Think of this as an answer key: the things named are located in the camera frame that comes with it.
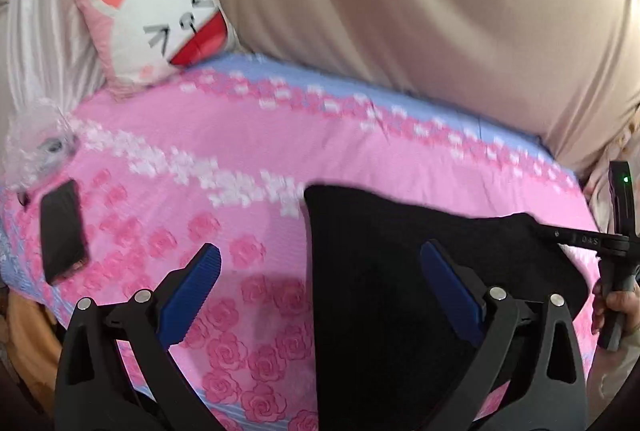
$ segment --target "plastic bag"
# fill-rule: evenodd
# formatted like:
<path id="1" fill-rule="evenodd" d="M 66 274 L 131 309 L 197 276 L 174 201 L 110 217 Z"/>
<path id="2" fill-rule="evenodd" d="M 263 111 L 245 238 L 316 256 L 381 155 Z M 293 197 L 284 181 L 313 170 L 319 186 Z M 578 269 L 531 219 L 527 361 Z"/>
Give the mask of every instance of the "plastic bag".
<path id="1" fill-rule="evenodd" d="M 50 100 L 31 103 L 12 119 L 6 137 L 4 180 L 18 193 L 44 185 L 76 152 L 77 140 Z"/>

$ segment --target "pink floral bed sheet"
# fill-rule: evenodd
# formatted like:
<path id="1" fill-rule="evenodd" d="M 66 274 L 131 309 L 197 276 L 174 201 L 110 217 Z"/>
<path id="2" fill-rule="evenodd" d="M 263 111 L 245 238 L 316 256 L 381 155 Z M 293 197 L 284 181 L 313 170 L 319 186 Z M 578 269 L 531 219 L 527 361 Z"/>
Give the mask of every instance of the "pink floral bed sheet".
<path id="1" fill-rule="evenodd" d="M 318 427 L 306 184 L 361 186 L 473 217 L 530 212 L 595 229 L 575 179 L 552 161 L 362 94 L 333 96 L 281 76 L 199 68 L 123 104 L 100 92 L 71 122 L 81 147 L 62 175 L 26 211 L 2 194 L 13 249 L 3 259 L 14 257 L 31 295 L 66 325 L 79 298 L 122 302 L 153 289 L 204 242 L 218 246 L 220 279 L 170 353 L 228 431 Z M 38 205 L 68 178 L 80 186 L 90 264 L 50 287 Z M 593 253 L 567 252 L 593 284 Z M 590 305 L 575 320 L 585 371 L 595 347 Z M 147 391 L 130 348 L 122 353 L 134 385 Z"/>

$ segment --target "pink pillow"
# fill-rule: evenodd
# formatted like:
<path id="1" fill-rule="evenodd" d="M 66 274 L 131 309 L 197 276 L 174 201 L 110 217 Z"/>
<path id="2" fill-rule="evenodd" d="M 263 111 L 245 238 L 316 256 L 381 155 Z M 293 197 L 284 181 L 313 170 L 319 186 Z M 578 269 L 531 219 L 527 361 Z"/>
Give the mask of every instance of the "pink pillow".
<path id="1" fill-rule="evenodd" d="M 117 99 L 233 47 L 219 0 L 76 0 Z"/>

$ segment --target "person's hand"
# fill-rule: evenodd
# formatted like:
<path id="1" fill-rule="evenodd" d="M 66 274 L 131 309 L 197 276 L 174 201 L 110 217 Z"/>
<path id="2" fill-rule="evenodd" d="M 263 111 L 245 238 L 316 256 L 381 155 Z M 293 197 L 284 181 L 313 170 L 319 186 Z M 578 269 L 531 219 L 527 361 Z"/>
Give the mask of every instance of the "person's hand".
<path id="1" fill-rule="evenodd" d="M 602 296 L 602 287 L 598 281 L 593 287 L 593 315 L 591 316 L 591 333 L 597 334 L 604 326 L 604 313 L 607 308 L 626 314 L 625 332 L 632 332 L 640 327 L 640 286 L 634 284 L 633 292 L 610 292 L 607 299 Z"/>

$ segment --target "sleeve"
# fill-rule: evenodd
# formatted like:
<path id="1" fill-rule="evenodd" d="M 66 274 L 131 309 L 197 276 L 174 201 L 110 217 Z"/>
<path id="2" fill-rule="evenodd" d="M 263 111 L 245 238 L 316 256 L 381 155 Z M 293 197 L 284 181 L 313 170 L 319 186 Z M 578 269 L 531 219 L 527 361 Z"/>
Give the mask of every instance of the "sleeve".
<path id="1" fill-rule="evenodd" d="M 620 341 L 618 351 L 596 348 L 587 379 L 589 423 L 594 422 L 625 383 L 640 357 L 640 327 Z"/>

